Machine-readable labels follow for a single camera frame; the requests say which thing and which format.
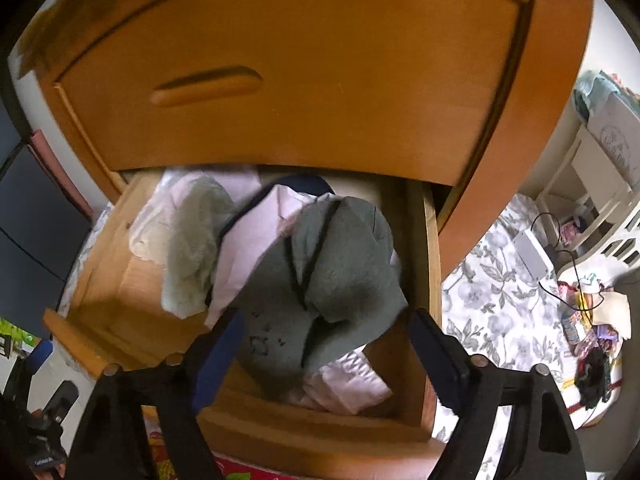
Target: floral bedspread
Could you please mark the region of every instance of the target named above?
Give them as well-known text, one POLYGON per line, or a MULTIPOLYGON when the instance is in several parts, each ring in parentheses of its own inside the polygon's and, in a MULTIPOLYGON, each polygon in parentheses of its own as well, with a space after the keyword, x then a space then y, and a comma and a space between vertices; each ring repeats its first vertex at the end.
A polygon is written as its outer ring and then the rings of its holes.
MULTIPOLYGON (((511 242, 538 214, 533 200, 514 196, 473 250, 442 282, 442 329, 455 336, 470 354, 486 355, 502 368, 529 371, 546 364, 562 385, 565 368, 575 373, 560 323, 559 301, 535 282, 511 242)), ((546 237, 536 222, 536 237, 546 237)), ((554 278, 546 290, 558 290, 554 278)), ((478 475, 493 478, 509 425, 510 406, 498 409, 494 432, 478 475)), ((447 442, 458 418, 438 402, 433 435, 447 442)))

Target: drawer front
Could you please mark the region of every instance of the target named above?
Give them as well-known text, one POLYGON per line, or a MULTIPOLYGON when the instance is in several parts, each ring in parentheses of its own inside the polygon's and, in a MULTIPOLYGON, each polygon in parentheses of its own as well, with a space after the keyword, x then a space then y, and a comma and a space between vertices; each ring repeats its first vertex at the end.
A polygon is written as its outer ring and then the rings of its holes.
POLYGON ((455 184, 514 0, 162 0, 58 81, 110 170, 254 162, 455 184))

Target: gray sweater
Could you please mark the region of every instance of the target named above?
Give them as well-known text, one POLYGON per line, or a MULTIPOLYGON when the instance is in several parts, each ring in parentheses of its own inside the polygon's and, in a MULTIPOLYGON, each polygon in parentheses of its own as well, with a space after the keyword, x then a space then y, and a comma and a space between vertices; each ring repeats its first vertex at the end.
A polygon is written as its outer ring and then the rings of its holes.
POLYGON ((247 325, 238 361, 268 396, 393 325, 407 304, 392 251, 382 213, 346 197, 305 207, 265 252, 229 307, 247 325))

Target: dark blue cabinet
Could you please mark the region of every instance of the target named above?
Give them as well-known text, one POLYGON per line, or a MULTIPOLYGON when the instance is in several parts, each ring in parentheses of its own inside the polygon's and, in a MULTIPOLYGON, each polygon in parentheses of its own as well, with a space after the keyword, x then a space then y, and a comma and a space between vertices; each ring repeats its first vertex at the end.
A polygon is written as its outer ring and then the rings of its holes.
MULTIPOLYGON (((0 167, 20 136, 0 102, 0 167)), ((90 222, 23 147, 0 174, 0 317, 41 338, 90 222)))
POLYGON ((25 147, 0 180, 0 228, 66 280, 90 224, 25 147))
POLYGON ((44 309, 56 308, 65 283, 0 232, 0 316, 41 338, 44 309))
POLYGON ((20 142, 20 135, 15 131, 14 124, 0 101, 0 168, 18 142, 20 142))

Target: recessed handle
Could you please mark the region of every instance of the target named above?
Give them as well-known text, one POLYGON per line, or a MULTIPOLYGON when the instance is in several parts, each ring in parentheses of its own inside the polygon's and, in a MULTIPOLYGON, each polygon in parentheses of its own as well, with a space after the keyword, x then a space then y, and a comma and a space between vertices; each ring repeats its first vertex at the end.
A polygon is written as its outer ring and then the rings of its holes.
POLYGON ((229 66, 197 72, 160 85, 151 94, 151 102, 158 107, 173 106, 249 95, 257 92, 263 79, 246 66, 229 66))

